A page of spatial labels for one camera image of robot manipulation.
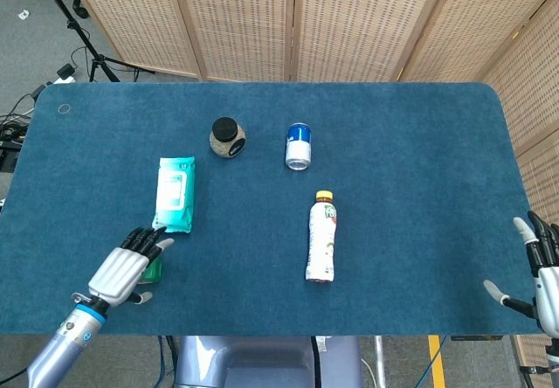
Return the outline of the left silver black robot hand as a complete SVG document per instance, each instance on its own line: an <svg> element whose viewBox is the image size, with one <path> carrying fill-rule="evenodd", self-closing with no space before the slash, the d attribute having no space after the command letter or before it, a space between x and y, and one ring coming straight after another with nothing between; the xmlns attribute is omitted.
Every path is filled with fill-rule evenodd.
<svg viewBox="0 0 559 388"><path fill-rule="evenodd" d="M125 301L140 305L153 294L138 294L135 287L148 267L174 244L172 238L162 239L167 227L135 228L102 262L88 282L89 294L117 307Z"/></svg>

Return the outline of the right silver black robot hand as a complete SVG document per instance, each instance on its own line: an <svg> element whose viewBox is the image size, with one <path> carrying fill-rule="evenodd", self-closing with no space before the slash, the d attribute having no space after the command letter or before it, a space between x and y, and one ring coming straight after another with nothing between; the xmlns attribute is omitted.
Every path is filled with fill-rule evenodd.
<svg viewBox="0 0 559 388"><path fill-rule="evenodd" d="M514 217L513 224L526 248L530 273L535 285L531 304L503 293L492 281L483 286L501 306L510 308L530 319L550 338L558 338L558 225L548 224L534 211L527 212L532 226Z"/></svg>

